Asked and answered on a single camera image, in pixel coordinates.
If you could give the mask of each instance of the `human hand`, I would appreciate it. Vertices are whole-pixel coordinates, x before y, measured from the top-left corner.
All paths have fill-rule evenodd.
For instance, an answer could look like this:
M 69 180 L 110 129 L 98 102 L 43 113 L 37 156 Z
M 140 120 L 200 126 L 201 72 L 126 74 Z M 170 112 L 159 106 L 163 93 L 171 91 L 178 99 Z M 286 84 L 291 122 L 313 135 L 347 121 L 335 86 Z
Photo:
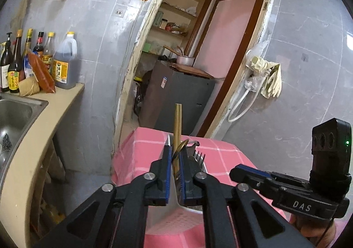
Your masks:
M 316 242 L 321 238 L 322 234 L 325 232 L 328 225 L 328 222 L 305 219 L 304 217 L 298 217 L 293 214 L 291 215 L 291 219 L 289 222 L 295 228 L 297 228 L 304 237 L 313 239 L 314 244 L 316 244 Z M 335 238 L 335 234 L 336 234 L 336 225 L 335 225 L 335 222 L 333 222 L 330 228 L 327 230 L 325 236 L 322 238 L 322 240 L 316 247 L 317 248 L 328 247 L 328 245 Z

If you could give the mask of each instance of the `plastic jug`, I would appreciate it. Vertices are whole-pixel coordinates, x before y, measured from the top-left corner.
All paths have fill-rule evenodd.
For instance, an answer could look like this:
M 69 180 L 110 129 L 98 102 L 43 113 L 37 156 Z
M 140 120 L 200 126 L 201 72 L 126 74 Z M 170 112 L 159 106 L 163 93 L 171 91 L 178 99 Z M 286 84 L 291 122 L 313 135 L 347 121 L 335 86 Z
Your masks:
M 78 81 L 77 43 L 74 32 L 68 32 L 54 55 L 52 77 L 62 89 L 73 88 Z

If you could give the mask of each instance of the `cutting board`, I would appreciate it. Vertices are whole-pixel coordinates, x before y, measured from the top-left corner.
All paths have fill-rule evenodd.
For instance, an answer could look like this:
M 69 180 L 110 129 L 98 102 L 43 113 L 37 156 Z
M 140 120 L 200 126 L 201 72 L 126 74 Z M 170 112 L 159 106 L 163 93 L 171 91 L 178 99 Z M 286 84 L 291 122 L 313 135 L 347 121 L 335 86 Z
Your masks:
M 194 76 L 203 77 L 207 79 L 214 79 L 213 76 L 211 76 L 210 74 L 206 73 L 201 69 L 197 69 L 194 67 L 190 67 L 190 66 L 187 66 L 184 64 L 178 64 L 178 63 L 171 63 L 170 66 L 182 73 L 192 74 Z

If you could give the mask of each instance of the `black cable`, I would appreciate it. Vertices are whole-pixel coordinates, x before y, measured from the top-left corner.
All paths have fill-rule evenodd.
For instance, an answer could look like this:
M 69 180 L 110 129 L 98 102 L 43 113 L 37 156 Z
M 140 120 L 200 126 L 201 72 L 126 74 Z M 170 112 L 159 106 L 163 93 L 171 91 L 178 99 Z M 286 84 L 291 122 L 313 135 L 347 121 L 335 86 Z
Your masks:
M 315 244 L 316 247 L 319 245 L 319 243 L 321 242 L 321 240 L 324 238 L 325 234 L 326 234 L 327 231 L 330 229 L 330 227 L 331 227 L 331 225 L 332 225 L 332 223 L 333 223 L 334 220 L 335 220 L 335 219 L 332 217 L 331 220 L 330 220 L 330 222 L 329 222 L 329 224 L 327 225 L 327 227 L 326 227 L 324 233 L 321 235 L 319 241 L 316 242 L 316 244 Z

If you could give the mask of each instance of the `brown wood trim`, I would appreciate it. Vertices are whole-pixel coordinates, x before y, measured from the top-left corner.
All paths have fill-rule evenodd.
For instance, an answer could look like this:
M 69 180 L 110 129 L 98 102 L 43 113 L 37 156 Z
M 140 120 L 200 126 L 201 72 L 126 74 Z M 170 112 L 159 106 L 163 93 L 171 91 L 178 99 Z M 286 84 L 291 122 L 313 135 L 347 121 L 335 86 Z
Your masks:
M 197 133 L 198 137 L 204 137 L 207 130 L 209 129 L 212 121 L 214 120 L 218 110 L 220 109 L 220 106 L 228 93 L 233 80 L 235 78 L 235 75 L 237 74 L 237 71 L 240 67 L 240 64 L 244 58 L 244 55 L 246 53 L 246 50 L 248 49 L 252 34 L 255 30 L 259 15 L 262 10 L 262 5 L 263 5 L 264 0 L 256 0 L 254 4 L 254 8 L 251 12 L 250 19 L 248 22 L 248 25 L 246 26 L 244 36 L 240 42 L 238 51 L 234 57 L 234 60 L 231 64 L 231 67 L 229 68 L 229 71 L 227 73 L 227 76 L 225 77 L 225 80 L 221 86 L 221 89 L 213 102 L 213 105 L 207 114 L 199 132 Z
M 185 55 L 189 55 L 190 51 L 191 51 L 191 48 L 195 42 L 195 39 L 196 39 L 196 36 L 201 28 L 201 25 L 202 25 L 202 22 L 206 16 L 206 13 L 207 13 L 207 10 L 211 4 L 211 1 L 212 0 L 205 0 L 202 8 L 201 8 L 201 11 L 199 13 L 199 16 L 197 17 L 197 20 L 195 22 L 195 25 L 194 25 L 194 28 L 192 29 L 191 33 L 190 33 L 190 38 L 189 38 L 189 41 L 188 43 L 186 44 L 185 46 L 185 49 L 184 49 L 184 54 Z
M 195 49 L 195 53 L 193 55 L 194 58 L 197 57 L 198 53 L 200 52 L 200 49 L 201 49 L 201 46 L 202 46 L 202 43 L 203 41 L 205 40 L 205 37 L 207 35 L 207 31 L 208 31 L 208 28 L 210 27 L 210 24 L 211 24 L 211 21 L 212 21 L 212 18 L 213 18 L 213 15 L 215 14 L 215 11 L 216 11 L 216 8 L 217 8 L 217 5 L 220 1 L 223 1 L 223 0 L 216 0 L 215 4 L 213 5 L 213 8 L 212 8 L 212 11 L 210 13 L 210 16 L 208 17 L 208 20 L 207 20 L 207 23 L 203 29 L 203 32 L 201 34 L 201 37 L 200 37 L 200 40 L 197 44 L 197 47 Z

